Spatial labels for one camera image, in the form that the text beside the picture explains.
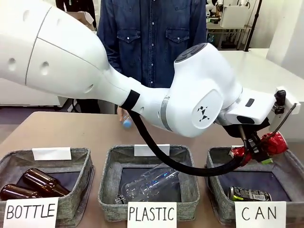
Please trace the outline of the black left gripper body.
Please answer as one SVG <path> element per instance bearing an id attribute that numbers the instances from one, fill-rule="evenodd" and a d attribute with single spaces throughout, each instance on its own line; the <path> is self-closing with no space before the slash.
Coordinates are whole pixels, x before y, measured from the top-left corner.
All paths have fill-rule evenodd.
<path id="1" fill-rule="evenodd" d="M 270 126 L 269 119 L 266 118 L 261 124 L 223 124 L 222 127 L 233 138 L 249 140 L 254 133 Z"/>

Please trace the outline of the person right hand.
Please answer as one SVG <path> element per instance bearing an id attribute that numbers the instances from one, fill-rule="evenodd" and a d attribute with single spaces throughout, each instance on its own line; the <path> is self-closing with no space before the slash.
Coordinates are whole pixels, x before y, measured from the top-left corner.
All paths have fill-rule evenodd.
<path id="1" fill-rule="evenodd" d="M 129 113 L 119 106 L 117 107 L 117 115 L 119 117 L 120 122 L 123 122 L 125 118 L 129 117 Z"/>

